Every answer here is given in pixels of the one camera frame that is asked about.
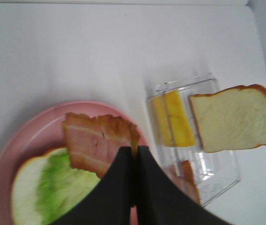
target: white bread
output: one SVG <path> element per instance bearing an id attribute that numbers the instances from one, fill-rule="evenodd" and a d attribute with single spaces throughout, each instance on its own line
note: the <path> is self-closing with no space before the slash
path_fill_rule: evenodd
<path id="1" fill-rule="evenodd" d="M 190 102 L 205 152 L 266 145 L 266 88 L 261 85 L 196 94 Z"/>
<path id="2" fill-rule="evenodd" d="M 15 225 L 40 225 L 43 218 L 35 210 L 40 175 L 48 158 L 66 151 L 66 148 L 49 150 L 46 154 L 27 160 L 18 169 L 11 191 L 11 212 Z"/>

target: yellow cheese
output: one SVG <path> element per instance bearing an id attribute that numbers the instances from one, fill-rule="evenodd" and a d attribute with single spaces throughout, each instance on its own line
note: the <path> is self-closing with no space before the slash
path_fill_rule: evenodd
<path id="1" fill-rule="evenodd" d="M 193 132 L 177 90 L 155 97 L 153 107 L 163 144 L 169 147 L 195 145 Z"/>

